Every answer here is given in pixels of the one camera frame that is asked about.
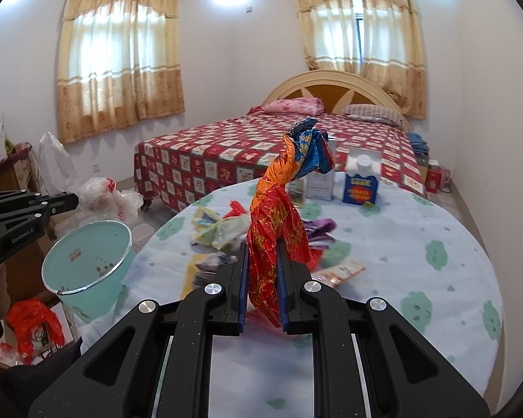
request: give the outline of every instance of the red box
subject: red box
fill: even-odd
[[[430,193],[438,193],[439,183],[442,180],[442,173],[438,170],[428,170],[426,176],[426,191]]]

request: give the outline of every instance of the black pants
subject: black pants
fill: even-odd
[[[14,366],[0,376],[0,418],[22,418],[31,404],[75,362],[81,339],[35,366]]]

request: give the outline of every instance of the stack of blue clothes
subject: stack of blue clothes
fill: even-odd
[[[427,155],[428,151],[430,151],[426,141],[424,141],[418,133],[408,133],[407,138],[409,139],[410,146],[413,148],[415,155]]]

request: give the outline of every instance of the silver screw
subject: silver screw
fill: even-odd
[[[153,300],[142,301],[138,306],[138,309],[143,313],[154,311],[155,308],[156,306]]]
[[[209,295],[217,295],[222,290],[223,290],[222,286],[217,283],[211,283],[204,287],[205,293],[209,294]]]
[[[373,310],[383,311],[387,306],[388,306],[388,304],[385,303],[385,300],[382,300],[382,299],[372,299],[372,300],[370,300],[370,307]]]
[[[317,281],[308,281],[304,284],[304,289],[308,292],[319,292],[322,289],[322,285]]]

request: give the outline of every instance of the pink blanket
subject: pink blanket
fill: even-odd
[[[295,113],[297,115],[319,116],[324,114],[324,104],[317,97],[276,100],[263,107],[267,114]]]

